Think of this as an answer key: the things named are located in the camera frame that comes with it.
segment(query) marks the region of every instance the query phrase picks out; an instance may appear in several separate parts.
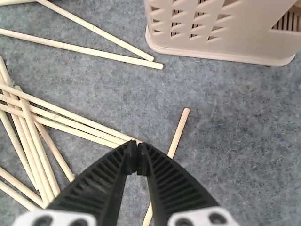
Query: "gray carpet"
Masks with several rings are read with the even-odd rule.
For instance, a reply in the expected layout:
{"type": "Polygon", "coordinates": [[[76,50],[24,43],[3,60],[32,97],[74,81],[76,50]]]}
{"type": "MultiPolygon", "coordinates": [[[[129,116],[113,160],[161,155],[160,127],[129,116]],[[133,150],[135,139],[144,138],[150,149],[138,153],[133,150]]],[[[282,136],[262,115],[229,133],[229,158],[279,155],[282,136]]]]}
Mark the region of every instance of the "gray carpet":
{"type": "MultiPolygon", "coordinates": [[[[167,152],[191,109],[175,160],[244,226],[301,225],[301,55],[282,68],[165,56],[144,38],[143,1],[64,0],[64,9],[151,53],[162,71],[0,36],[15,84],[167,152]]],[[[134,56],[38,3],[0,8],[0,27],[134,56]]],[[[110,149],[49,129],[76,175],[110,149]]],[[[60,188],[68,181],[49,155],[60,188]]],[[[0,125],[0,166],[32,188],[0,125]]],[[[140,226],[147,182],[127,180],[119,226],[140,226]]],[[[0,192],[0,220],[25,212],[0,192]]]]}

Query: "wooden dowel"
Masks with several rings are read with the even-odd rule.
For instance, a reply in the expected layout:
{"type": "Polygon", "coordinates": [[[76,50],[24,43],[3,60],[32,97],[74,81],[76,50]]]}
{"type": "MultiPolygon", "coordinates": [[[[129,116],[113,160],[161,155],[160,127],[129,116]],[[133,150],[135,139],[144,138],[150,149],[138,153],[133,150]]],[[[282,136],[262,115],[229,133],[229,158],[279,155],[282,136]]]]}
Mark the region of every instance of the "wooden dowel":
{"type": "Polygon", "coordinates": [[[0,0],[0,6],[22,4],[22,3],[34,2],[34,1],[35,0],[0,0]]]}
{"type": "Polygon", "coordinates": [[[177,150],[178,144],[180,142],[180,139],[181,139],[181,136],[182,136],[182,133],[183,133],[186,121],[188,119],[189,113],[190,113],[189,108],[185,108],[183,110],[183,113],[182,113],[182,116],[180,118],[178,127],[177,127],[177,129],[175,131],[175,134],[174,134],[173,141],[171,142],[171,145],[169,147],[168,154],[167,154],[167,156],[169,158],[171,158],[171,159],[174,158],[174,154],[175,154],[175,151],[177,150]]]}
{"type": "Polygon", "coordinates": [[[150,225],[152,215],[153,215],[152,204],[150,203],[150,205],[149,205],[149,207],[148,207],[148,209],[146,211],[146,214],[145,214],[142,226],[149,226],[150,225]]]}
{"type": "Polygon", "coordinates": [[[0,29],[0,34],[2,34],[4,36],[16,38],[16,39],[31,41],[31,42],[35,42],[35,43],[46,45],[46,46],[62,48],[65,50],[70,50],[70,51],[74,51],[74,52],[78,52],[78,53],[84,53],[84,54],[88,54],[88,55],[92,55],[92,56],[96,56],[96,57],[102,57],[102,58],[106,58],[106,59],[121,61],[121,62],[125,62],[125,63],[140,65],[140,66],[145,66],[145,67],[150,67],[150,68],[155,68],[155,69],[160,69],[160,70],[163,69],[163,64],[161,64],[161,63],[151,62],[151,61],[147,61],[147,60],[141,60],[141,59],[137,59],[137,58],[133,58],[133,57],[129,57],[129,56],[122,56],[122,55],[118,55],[118,54],[114,54],[114,53],[103,52],[103,51],[99,51],[96,49],[85,48],[85,47],[81,47],[81,46],[75,46],[75,45],[71,45],[71,44],[67,44],[67,43],[63,43],[63,42],[53,41],[53,40],[49,40],[49,39],[43,39],[43,38],[28,35],[28,34],[13,32],[13,31],[5,30],[5,29],[0,29]]]}
{"type": "MultiPolygon", "coordinates": [[[[19,110],[15,109],[15,108],[8,107],[8,106],[3,105],[3,104],[0,104],[0,110],[8,112],[8,113],[15,114],[15,115],[17,115],[19,117],[24,117],[24,114],[23,114],[22,111],[19,111],[19,110]]],[[[33,119],[34,119],[34,121],[36,121],[36,122],[38,122],[38,123],[40,123],[40,124],[42,124],[44,126],[49,126],[49,127],[58,129],[60,131],[63,131],[63,132],[66,132],[66,133],[70,133],[72,135],[75,135],[75,136],[78,136],[78,137],[81,137],[81,138],[84,138],[84,139],[96,142],[98,144],[101,144],[101,145],[104,145],[104,146],[107,146],[107,147],[116,148],[116,147],[119,146],[119,145],[117,145],[115,143],[112,143],[110,141],[101,139],[99,137],[93,136],[91,134],[85,133],[83,131],[80,131],[80,130],[77,130],[77,129],[74,129],[74,128],[71,128],[71,127],[68,127],[68,126],[64,126],[64,125],[59,124],[59,123],[55,123],[53,121],[50,121],[50,120],[38,117],[36,115],[33,116],[33,119]]]]}
{"type": "Polygon", "coordinates": [[[8,185],[0,181],[0,190],[5,192],[7,195],[12,197],[14,200],[16,200],[18,203],[23,205],[26,209],[32,211],[32,210],[38,210],[39,208],[32,204],[30,201],[25,199],[23,196],[21,196],[18,192],[14,191],[12,188],[10,188],[8,185]]]}
{"type": "Polygon", "coordinates": [[[27,161],[26,155],[24,153],[24,150],[23,150],[23,148],[18,140],[18,137],[15,134],[15,131],[14,131],[12,125],[10,124],[9,119],[8,119],[7,115],[5,114],[5,112],[0,111],[0,119],[3,123],[3,126],[6,130],[6,132],[8,133],[8,137],[11,140],[11,143],[13,144],[13,146],[16,150],[16,153],[17,153],[27,175],[30,175],[30,178],[34,178],[31,168],[29,166],[29,163],[27,161]]]}
{"type": "MultiPolygon", "coordinates": [[[[0,100],[2,100],[4,102],[7,102],[7,103],[10,103],[10,104],[12,104],[14,106],[21,107],[20,102],[18,100],[14,100],[14,99],[6,97],[6,96],[4,96],[2,94],[0,94],[0,100]]],[[[111,141],[112,143],[115,143],[115,144],[118,144],[118,145],[122,145],[122,144],[124,144],[126,142],[125,140],[120,139],[118,137],[115,137],[115,136],[112,136],[110,134],[101,132],[101,131],[99,131],[97,129],[94,129],[94,128],[91,128],[89,126],[86,126],[86,125],[83,125],[81,123],[78,123],[76,121],[64,118],[64,117],[59,116],[57,114],[53,114],[51,112],[45,111],[43,109],[40,109],[38,107],[29,105],[28,108],[33,113],[36,113],[36,114],[41,115],[43,117],[46,117],[46,118],[49,118],[51,120],[57,121],[57,122],[59,122],[61,124],[70,126],[72,128],[84,131],[84,132],[89,133],[91,135],[94,135],[96,137],[100,137],[102,139],[111,141]]]]}
{"type": "Polygon", "coordinates": [[[55,175],[52,171],[50,162],[46,156],[43,144],[41,142],[41,139],[39,137],[38,131],[36,130],[35,124],[34,124],[34,120],[32,118],[32,115],[30,114],[28,108],[27,108],[27,104],[25,103],[25,101],[23,99],[20,99],[20,103],[22,104],[22,110],[25,116],[25,120],[27,122],[30,134],[33,138],[33,142],[37,148],[39,157],[41,159],[43,168],[45,170],[45,173],[47,175],[48,181],[50,183],[51,189],[53,191],[53,194],[55,195],[55,197],[57,197],[60,194],[60,188],[57,184],[57,181],[55,179],[55,175]]]}
{"type": "Polygon", "coordinates": [[[40,207],[42,207],[42,208],[45,207],[42,199],[38,195],[36,195],[32,190],[30,190],[28,187],[26,187],[24,184],[22,184],[14,176],[12,176],[10,173],[5,171],[1,167],[0,167],[0,177],[5,179],[6,181],[8,181],[11,185],[13,185],[16,189],[18,189],[23,194],[25,194],[28,198],[33,200],[40,207]]]}
{"type": "MultiPolygon", "coordinates": [[[[15,86],[15,88],[17,90],[23,92],[21,87],[15,86]]],[[[28,101],[25,101],[25,103],[27,104],[28,107],[30,107],[30,103],[28,101]]],[[[62,157],[61,153],[57,149],[56,145],[54,144],[53,140],[51,139],[51,137],[47,133],[46,129],[44,128],[44,126],[42,126],[41,124],[39,124],[37,122],[35,122],[35,125],[36,125],[38,131],[40,132],[40,134],[42,135],[43,139],[45,140],[45,142],[46,142],[47,146],[49,147],[50,151],[52,152],[53,156],[55,157],[56,161],[58,162],[58,164],[62,168],[63,172],[65,173],[66,177],[69,179],[70,182],[72,182],[75,179],[75,176],[71,172],[71,170],[70,170],[69,166],[67,165],[65,159],[62,157]]]]}
{"type": "MultiPolygon", "coordinates": [[[[185,124],[186,124],[189,112],[190,112],[190,110],[188,108],[185,108],[183,110],[182,116],[180,118],[179,125],[178,125],[178,127],[177,127],[177,129],[175,131],[173,141],[171,142],[171,145],[170,145],[170,148],[169,148],[168,154],[167,154],[168,157],[171,158],[171,159],[174,158],[174,154],[175,154],[175,151],[176,151],[177,146],[179,144],[181,135],[183,133],[183,130],[184,130],[184,127],[185,127],[185,124]]],[[[149,205],[149,207],[147,209],[147,212],[145,214],[145,218],[143,220],[142,226],[149,226],[150,225],[152,215],[153,215],[153,211],[152,211],[152,205],[150,203],[150,205],[149,205]]]]}
{"type": "Polygon", "coordinates": [[[43,6],[46,6],[47,8],[55,11],[56,13],[76,22],[77,24],[89,29],[90,31],[106,38],[107,40],[110,40],[111,42],[114,42],[115,44],[127,49],[128,51],[142,57],[143,59],[146,59],[148,61],[153,61],[154,57],[137,49],[136,47],[126,43],[123,40],[120,40],[119,38],[116,38],[115,36],[101,30],[100,28],[94,26],[93,24],[88,23],[87,21],[69,13],[68,11],[56,6],[55,4],[47,1],[47,0],[36,0],[38,3],[42,4],[43,6]]]}
{"type": "Polygon", "coordinates": [[[71,118],[71,119],[73,119],[75,121],[78,121],[78,122],[80,122],[82,124],[88,125],[88,126],[90,126],[92,128],[98,129],[98,130],[100,130],[102,132],[111,134],[111,135],[113,135],[115,137],[118,137],[120,139],[123,139],[125,141],[135,140],[134,138],[132,138],[132,137],[130,137],[128,135],[120,133],[120,132],[118,132],[116,130],[113,130],[113,129],[108,128],[106,126],[103,126],[101,124],[98,124],[97,122],[94,122],[92,120],[86,119],[85,117],[82,117],[82,116],[77,115],[75,113],[69,112],[69,111],[67,111],[67,110],[65,110],[63,108],[55,106],[55,105],[53,105],[51,103],[48,103],[48,102],[46,102],[44,100],[41,100],[39,98],[36,98],[34,96],[31,96],[31,95],[29,95],[27,93],[20,92],[19,90],[14,89],[12,87],[0,84],[0,89],[4,90],[6,92],[12,93],[12,94],[14,94],[16,96],[22,97],[25,100],[28,100],[28,101],[33,102],[35,104],[38,104],[38,105],[40,105],[40,106],[42,106],[44,108],[47,108],[47,109],[49,109],[51,111],[54,111],[54,112],[57,112],[57,113],[65,116],[65,117],[71,118]]]}
{"type": "MultiPolygon", "coordinates": [[[[4,64],[2,57],[0,57],[0,83],[5,84],[5,80],[7,80],[7,79],[10,80],[9,74],[8,74],[8,71],[6,69],[6,66],[4,64]]],[[[3,94],[4,94],[4,96],[10,97],[10,94],[8,92],[3,92],[3,94]]],[[[28,146],[28,143],[27,143],[26,137],[24,135],[19,118],[13,114],[11,116],[12,116],[14,125],[16,127],[17,134],[19,135],[21,144],[23,146],[23,152],[25,153],[25,157],[26,157],[26,161],[24,159],[20,159],[21,163],[24,165],[25,171],[26,171],[30,181],[32,182],[33,186],[35,187],[35,189],[37,189],[37,184],[35,182],[35,178],[34,178],[34,175],[33,175],[32,169],[31,169],[31,163],[28,161],[28,158],[30,158],[30,156],[31,156],[30,148],[28,146]]]]}
{"type": "Polygon", "coordinates": [[[45,204],[45,206],[48,206],[50,204],[50,202],[54,199],[54,195],[52,192],[52,189],[50,187],[49,181],[47,179],[46,173],[44,171],[41,159],[39,157],[38,151],[36,149],[36,146],[33,142],[32,136],[30,134],[29,128],[27,126],[26,120],[25,118],[19,117],[20,119],[20,123],[22,125],[24,134],[26,136],[26,139],[28,141],[28,145],[30,147],[30,150],[32,152],[32,157],[35,166],[36,166],[36,172],[34,174],[38,188],[39,188],[39,192],[40,195],[42,197],[42,200],[45,204]]]}
{"type": "MultiPolygon", "coordinates": [[[[7,72],[7,69],[6,69],[6,66],[5,66],[5,63],[3,61],[3,58],[0,57],[0,71],[3,71],[3,79],[4,79],[4,82],[6,84],[8,84],[9,86],[13,86],[13,83],[10,79],[10,76],[7,72]]],[[[12,98],[9,98],[11,99],[12,101],[15,101],[17,103],[19,103],[19,98],[13,94],[10,94],[10,96],[12,98]]],[[[30,165],[30,168],[32,170],[32,174],[33,174],[33,177],[34,177],[34,180],[37,184],[37,187],[38,187],[38,190],[40,192],[40,195],[42,197],[42,200],[45,204],[45,206],[47,206],[50,202],[49,202],[49,198],[47,196],[47,193],[46,193],[46,190],[45,190],[45,187],[49,187],[50,191],[51,191],[51,188],[50,188],[50,184],[46,178],[46,175],[45,175],[45,172],[44,172],[44,169],[42,167],[42,163],[40,162],[40,158],[39,158],[39,155],[37,153],[37,150],[36,150],[36,147],[33,143],[33,140],[32,140],[32,137],[30,135],[30,132],[29,132],[29,129],[27,127],[27,123],[25,121],[24,118],[22,117],[19,117],[19,121],[20,121],[20,124],[21,124],[21,127],[22,127],[22,131],[23,131],[23,134],[25,136],[25,139],[27,141],[27,145],[29,146],[29,150],[30,150],[30,153],[27,153],[26,154],[26,157],[27,157],[27,160],[28,160],[28,163],[30,165]],[[38,167],[37,167],[37,164],[36,162],[40,162],[40,172],[38,170],[38,167]]]]}

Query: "basket base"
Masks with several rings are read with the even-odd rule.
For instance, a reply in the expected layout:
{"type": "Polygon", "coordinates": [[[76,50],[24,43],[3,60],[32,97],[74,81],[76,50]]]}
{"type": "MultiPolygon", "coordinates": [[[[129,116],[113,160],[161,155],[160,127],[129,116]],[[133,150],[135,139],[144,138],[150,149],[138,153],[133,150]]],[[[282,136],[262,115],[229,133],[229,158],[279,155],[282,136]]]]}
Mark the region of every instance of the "basket base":
{"type": "Polygon", "coordinates": [[[269,59],[269,58],[259,58],[259,57],[246,56],[246,55],[222,54],[222,53],[211,53],[211,52],[202,52],[202,51],[193,51],[193,50],[182,50],[176,48],[165,48],[165,47],[158,46],[154,42],[152,42],[148,27],[146,27],[145,38],[149,47],[157,53],[184,56],[184,57],[196,57],[196,58],[205,58],[205,59],[212,59],[212,60],[225,60],[225,61],[249,63],[249,64],[256,64],[256,65],[282,67],[289,64],[296,56],[296,54],[294,54],[293,56],[283,58],[283,59],[269,59]]]}

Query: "screw hole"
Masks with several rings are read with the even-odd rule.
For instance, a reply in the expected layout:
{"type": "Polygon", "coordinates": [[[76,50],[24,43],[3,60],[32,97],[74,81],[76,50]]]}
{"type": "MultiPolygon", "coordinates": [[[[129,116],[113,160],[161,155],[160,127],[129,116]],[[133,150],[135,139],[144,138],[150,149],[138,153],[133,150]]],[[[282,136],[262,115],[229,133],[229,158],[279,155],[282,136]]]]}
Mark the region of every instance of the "screw hole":
{"type": "Polygon", "coordinates": [[[85,220],[76,220],[70,226],[88,226],[88,223],[85,220]]]}
{"type": "Polygon", "coordinates": [[[34,223],[33,226],[50,226],[52,223],[52,217],[50,216],[43,216],[37,219],[34,223]]]}
{"type": "Polygon", "coordinates": [[[227,220],[218,213],[213,213],[209,216],[209,219],[214,225],[223,225],[227,223],[227,220]]]}
{"type": "Polygon", "coordinates": [[[193,223],[188,219],[181,218],[176,221],[175,226],[193,226],[193,223]]]}

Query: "plastic basket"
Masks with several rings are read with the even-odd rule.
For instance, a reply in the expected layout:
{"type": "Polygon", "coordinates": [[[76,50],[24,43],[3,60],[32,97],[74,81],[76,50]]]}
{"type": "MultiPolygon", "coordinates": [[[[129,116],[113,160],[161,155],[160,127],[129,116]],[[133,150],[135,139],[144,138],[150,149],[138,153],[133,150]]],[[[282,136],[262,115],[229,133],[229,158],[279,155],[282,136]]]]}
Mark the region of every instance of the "plastic basket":
{"type": "Polygon", "coordinates": [[[301,0],[144,0],[158,53],[284,66],[301,50],[301,0]]]}

